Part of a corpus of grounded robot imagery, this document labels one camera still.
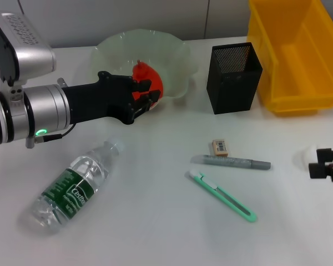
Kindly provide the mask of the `yellow plastic storage bin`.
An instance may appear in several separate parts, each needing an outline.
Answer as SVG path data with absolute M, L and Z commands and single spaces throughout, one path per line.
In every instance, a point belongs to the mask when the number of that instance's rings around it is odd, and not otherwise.
M 333 108 L 333 21 L 321 1 L 249 0 L 249 8 L 261 103 L 284 116 Z

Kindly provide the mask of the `red-orange fruit with stem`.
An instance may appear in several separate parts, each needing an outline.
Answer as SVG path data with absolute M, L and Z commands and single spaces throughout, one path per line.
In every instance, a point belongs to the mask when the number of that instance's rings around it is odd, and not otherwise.
M 149 92 L 151 91 L 160 91 L 159 99 L 163 97 L 164 87 L 163 82 L 156 70 L 154 70 L 151 66 L 147 63 L 142 62 L 140 60 L 137 61 L 137 64 L 133 66 L 133 74 L 132 77 L 136 81 L 141 80 L 150 80 L 152 82 Z

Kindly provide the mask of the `beige eraser with barcode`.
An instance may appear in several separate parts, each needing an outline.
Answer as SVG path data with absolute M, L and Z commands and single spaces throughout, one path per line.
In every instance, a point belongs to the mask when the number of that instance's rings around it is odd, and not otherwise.
M 228 157 L 228 151 L 225 141 L 223 139 L 216 139 L 212 141 L 212 147 L 215 156 Z

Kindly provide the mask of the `mint green utility knife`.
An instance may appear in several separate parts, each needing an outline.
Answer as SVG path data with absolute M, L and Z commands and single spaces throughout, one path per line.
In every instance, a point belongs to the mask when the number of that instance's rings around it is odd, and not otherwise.
M 243 217 L 248 222 L 256 222 L 257 215 L 246 206 L 244 206 L 240 201 L 235 199 L 232 195 L 227 193 L 226 190 L 215 184 L 212 180 L 206 177 L 199 171 L 191 170 L 188 175 L 196 183 L 198 183 L 202 188 L 211 193 L 214 197 L 220 200 L 222 203 L 226 204 L 230 209 L 236 212 L 239 216 Z

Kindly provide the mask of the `translucent green wavy fruit plate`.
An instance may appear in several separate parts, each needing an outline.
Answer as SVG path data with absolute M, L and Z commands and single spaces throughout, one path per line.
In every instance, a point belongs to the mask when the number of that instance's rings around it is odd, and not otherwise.
M 113 35 L 93 48 L 87 70 L 89 82 L 99 71 L 133 75 L 138 62 L 155 70 L 163 83 L 162 98 L 181 98 L 198 71 L 190 46 L 164 32 L 136 29 Z

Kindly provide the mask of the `grey marker pen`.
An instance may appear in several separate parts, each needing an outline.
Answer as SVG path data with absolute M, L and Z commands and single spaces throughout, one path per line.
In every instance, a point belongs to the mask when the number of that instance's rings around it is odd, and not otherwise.
M 235 168 L 248 168 L 256 170 L 269 170 L 271 163 L 265 161 L 257 161 L 245 158 L 222 157 L 211 155 L 196 155 L 191 158 L 192 163 L 200 163 L 206 165 L 216 165 Z

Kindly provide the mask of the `clear water bottle green label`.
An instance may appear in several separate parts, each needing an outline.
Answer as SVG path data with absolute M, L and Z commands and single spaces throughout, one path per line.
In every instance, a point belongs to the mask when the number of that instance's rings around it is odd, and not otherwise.
M 50 231 L 59 231 L 108 181 L 123 150 L 120 139 L 109 138 L 78 156 L 34 201 L 33 217 Z

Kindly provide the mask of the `black mesh pen holder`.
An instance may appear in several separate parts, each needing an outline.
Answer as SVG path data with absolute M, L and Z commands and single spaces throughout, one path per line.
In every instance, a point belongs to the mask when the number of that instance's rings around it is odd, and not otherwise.
M 213 46 L 206 86 L 213 113 L 250 110 L 262 71 L 250 42 Z

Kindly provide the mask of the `white paper ball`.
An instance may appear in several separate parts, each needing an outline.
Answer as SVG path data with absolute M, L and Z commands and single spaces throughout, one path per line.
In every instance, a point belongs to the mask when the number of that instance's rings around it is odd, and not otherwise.
M 298 152 L 292 158 L 293 164 L 302 171 L 309 169 L 310 163 L 317 163 L 317 145 L 311 145 Z

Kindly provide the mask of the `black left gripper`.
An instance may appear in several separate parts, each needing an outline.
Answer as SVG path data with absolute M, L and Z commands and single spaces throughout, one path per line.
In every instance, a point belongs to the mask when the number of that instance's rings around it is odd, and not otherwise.
M 70 123 L 112 117 L 132 124 L 134 118 L 149 111 L 159 100 L 161 91 L 149 91 L 151 84 L 149 79 L 137 81 L 129 76 L 100 71 L 95 83 L 66 87 L 63 92 L 68 100 Z M 132 92 L 148 93 L 134 102 Z

